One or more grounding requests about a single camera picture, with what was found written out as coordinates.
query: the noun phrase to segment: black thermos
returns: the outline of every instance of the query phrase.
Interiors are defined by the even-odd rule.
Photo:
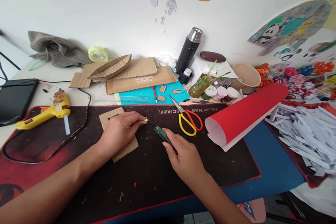
[[[189,67],[189,64],[201,42],[202,33],[202,30],[196,27],[193,27],[189,32],[176,63],[176,73],[181,74]]]

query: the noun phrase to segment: blue table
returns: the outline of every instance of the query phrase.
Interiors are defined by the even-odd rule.
[[[286,192],[305,182],[299,169],[264,121],[247,134],[245,140],[259,166],[261,178],[225,188],[224,192],[235,204]],[[203,211],[207,210],[195,196],[136,212],[107,223],[144,221],[148,218],[164,218]]]

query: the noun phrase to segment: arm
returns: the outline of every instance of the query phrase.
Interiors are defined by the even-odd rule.
[[[145,119],[135,111],[112,117],[95,145],[1,207],[1,223],[52,223],[95,171],[131,141]]]
[[[169,143],[163,142],[173,169],[208,209],[215,223],[251,223],[205,171],[195,145],[169,129],[164,131],[178,152]]]

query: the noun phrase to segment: white wall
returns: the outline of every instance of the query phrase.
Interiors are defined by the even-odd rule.
[[[275,52],[257,56],[262,47],[247,39],[277,14],[306,0],[176,0],[177,11],[171,16],[164,13],[166,1],[159,0],[152,7],[150,0],[0,0],[0,29],[23,51],[1,37],[0,50],[23,66],[29,60],[26,56],[33,53],[27,31],[35,30],[75,39],[86,48],[108,47],[118,56],[170,54],[177,58],[185,37],[196,26],[204,31],[200,49],[222,53],[230,64],[277,63],[279,59],[272,56]],[[164,25],[161,16],[166,18]],[[291,60],[300,66],[307,61],[302,58],[306,49],[335,38],[335,32],[322,29]],[[336,48],[320,54],[318,60],[333,53]]]

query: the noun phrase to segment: silver thermos lid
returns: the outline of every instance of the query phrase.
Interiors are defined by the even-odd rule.
[[[200,43],[202,33],[203,31],[201,29],[198,29],[197,27],[193,27],[191,31],[189,32],[188,39],[191,42]]]

